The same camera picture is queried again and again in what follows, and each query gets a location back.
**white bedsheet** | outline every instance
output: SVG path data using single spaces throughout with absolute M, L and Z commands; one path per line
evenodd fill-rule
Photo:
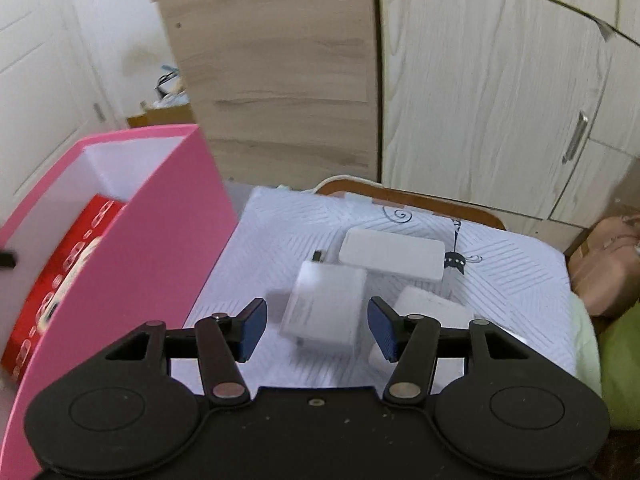
M 447 267 L 441 283 L 370 273 L 366 298 L 393 305 L 407 285 L 418 286 L 471 308 L 527 339 L 529 345 L 575 374 L 574 329 L 564 256 L 534 238 L 473 222 L 458 225 L 426 212 L 337 198 L 256 188 L 231 240 L 212 271 L 185 327 L 213 312 L 240 312 L 253 298 L 265 298 L 268 326 L 252 358 L 239 365 L 252 395 L 260 386 L 334 387 L 388 380 L 369 367 L 372 336 L 363 316 L 361 351 L 356 358 L 324 356 L 281 338 L 278 325 L 302 261 L 315 250 L 337 262 L 348 229 L 369 229 L 434 238 L 466 258 L 464 274 Z M 201 393 L 195 361 L 172 363 L 172 376 Z

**green pillow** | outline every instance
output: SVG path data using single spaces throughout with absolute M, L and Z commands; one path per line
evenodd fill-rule
M 600 334 L 598 342 L 602 399 L 611 427 L 640 430 L 640 303 Z

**door panel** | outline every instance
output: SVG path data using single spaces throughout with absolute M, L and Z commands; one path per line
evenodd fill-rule
M 578 114 L 593 117 L 603 88 L 595 22 L 548 0 L 384 6 L 383 183 L 548 218 Z
M 640 156 L 640 48 L 619 34 L 607 47 L 611 68 L 590 137 Z
M 76 139 L 114 127 L 70 5 L 0 0 L 0 222 Z
M 630 155 L 588 140 L 552 218 L 593 227 L 619 198 L 618 187 L 635 161 Z

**red box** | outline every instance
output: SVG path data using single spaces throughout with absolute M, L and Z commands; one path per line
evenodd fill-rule
M 33 284 L 0 360 L 2 368 L 17 383 L 20 383 L 51 316 L 123 206 L 123 202 L 95 195 L 62 238 Z

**beige bag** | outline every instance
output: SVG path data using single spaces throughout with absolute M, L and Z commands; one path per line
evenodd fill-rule
M 571 286 L 590 316 L 619 317 L 640 297 L 640 216 L 605 218 L 569 258 Z

